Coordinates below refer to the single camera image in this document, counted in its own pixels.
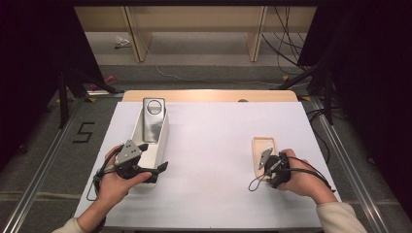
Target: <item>wooden block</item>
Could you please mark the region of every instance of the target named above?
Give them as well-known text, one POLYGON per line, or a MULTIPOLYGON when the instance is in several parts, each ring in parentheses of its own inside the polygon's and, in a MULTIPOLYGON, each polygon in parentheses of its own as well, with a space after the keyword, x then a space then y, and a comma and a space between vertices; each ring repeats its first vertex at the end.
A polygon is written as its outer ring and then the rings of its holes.
POLYGON ((255 173, 257 177, 263 175, 264 169, 258 169, 260 163, 261 154, 270 148, 273 148, 273 151, 270 155, 276 154, 276 144, 275 140, 271 137, 255 137, 253 140, 253 150, 255 158, 255 173))

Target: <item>metal frame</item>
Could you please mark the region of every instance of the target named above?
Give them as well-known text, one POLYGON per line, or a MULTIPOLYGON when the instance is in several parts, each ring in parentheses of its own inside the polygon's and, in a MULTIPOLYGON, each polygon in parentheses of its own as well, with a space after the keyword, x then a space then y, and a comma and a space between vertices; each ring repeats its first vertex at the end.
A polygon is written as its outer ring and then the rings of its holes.
MULTIPOLYGON (((313 97, 312 105, 316 110, 323 108, 320 99, 316 96, 313 97)), ((336 152, 339 162, 346 173, 346 177, 351 183, 351 186, 360 201, 360 204, 364 210, 364 213, 366 214, 367 219, 369 220, 370 225, 373 228, 373 231, 389 232, 388 227, 382 218, 381 212, 373 201, 370 193, 366 190, 366 187, 361 180, 361 176, 359 175, 357 168, 352 162, 348 152, 346 152, 345 147, 340 141, 340 138, 336 133, 333 125, 328 124, 327 119, 324 116, 321 116, 321 123, 336 152)))

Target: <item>metal rod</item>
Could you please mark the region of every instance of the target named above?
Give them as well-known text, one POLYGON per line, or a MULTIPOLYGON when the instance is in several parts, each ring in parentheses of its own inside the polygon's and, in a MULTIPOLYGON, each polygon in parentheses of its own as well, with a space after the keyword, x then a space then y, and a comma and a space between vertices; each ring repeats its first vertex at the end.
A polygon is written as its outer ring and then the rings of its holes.
POLYGON ((9 216, 9 220, 6 224, 6 227, 3 230, 4 233, 15 233, 19 231, 25 217, 27 216, 34 202, 34 198, 36 197, 37 192, 42 186, 43 181, 45 180, 46 175, 49 172, 49 169, 54 163, 57 153, 60 150, 62 143, 64 142, 63 139, 65 138, 67 131, 71 126, 71 122, 74 116, 76 115, 77 110, 80 108, 83 102, 83 99, 77 99, 75 101, 73 105, 73 113, 68 118, 64 127, 58 129, 57 134, 54 137, 51 146, 49 147, 49 150, 46 153, 42 163, 40 164, 36 174, 31 180, 30 185, 28 186, 28 188, 26 188, 21 199, 19 200, 18 204, 13 210, 12 214, 9 216))
MULTIPOLYGON (((318 97, 313 98, 312 105, 315 109, 322 109, 322 103, 318 97)), ((382 215, 373 201, 372 196, 367 191, 364 186, 361 176, 358 174, 358 171, 352 162, 349 154, 346 152, 342 142, 339 139, 333 125, 327 123, 327 119, 324 116, 321 116, 321 123, 324 127, 324 130, 336 152, 340 164, 345 171, 349 182, 351 183, 352 188, 354 189, 355 194, 357 195, 360 204, 366 214, 367 219, 369 220, 370 225, 373 228, 374 232, 389 232, 387 225, 382 219, 382 215)))

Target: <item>white sleeve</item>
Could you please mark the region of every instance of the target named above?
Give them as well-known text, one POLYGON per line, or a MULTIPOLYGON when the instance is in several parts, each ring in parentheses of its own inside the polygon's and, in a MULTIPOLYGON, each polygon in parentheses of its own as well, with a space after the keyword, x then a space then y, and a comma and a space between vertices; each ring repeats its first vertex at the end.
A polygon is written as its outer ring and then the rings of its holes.
POLYGON ((52 233, 85 233, 85 231, 83 231, 79 223, 77 223, 77 219, 73 217, 70 218, 63 227, 54 230, 52 233))
POLYGON ((326 233, 366 232, 354 208, 347 203, 331 202, 317 207, 319 220, 326 233))

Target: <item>white tabletop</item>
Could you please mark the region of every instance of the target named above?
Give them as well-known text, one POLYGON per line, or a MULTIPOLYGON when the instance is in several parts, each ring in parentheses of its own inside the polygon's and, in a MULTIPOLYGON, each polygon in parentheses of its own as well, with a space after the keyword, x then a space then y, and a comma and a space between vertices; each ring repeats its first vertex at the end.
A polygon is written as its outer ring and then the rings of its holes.
MULTIPOLYGON (((130 139, 141 108, 140 102, 118 103, 75 216, 90 205, 86 195, 92 175, 109 149, 130 139)), ((278 191, 267 183, 255 192, 248 190, 255 178, 254 137, 273 137, 279 150, 293 149, 335 188, 300 103, 166 103, 166 108, 170 128, 163 160, 169 161, 167 170, 155 187, 133 187, 108 214, 106 227, 321 227, 310 198, 278 191)))

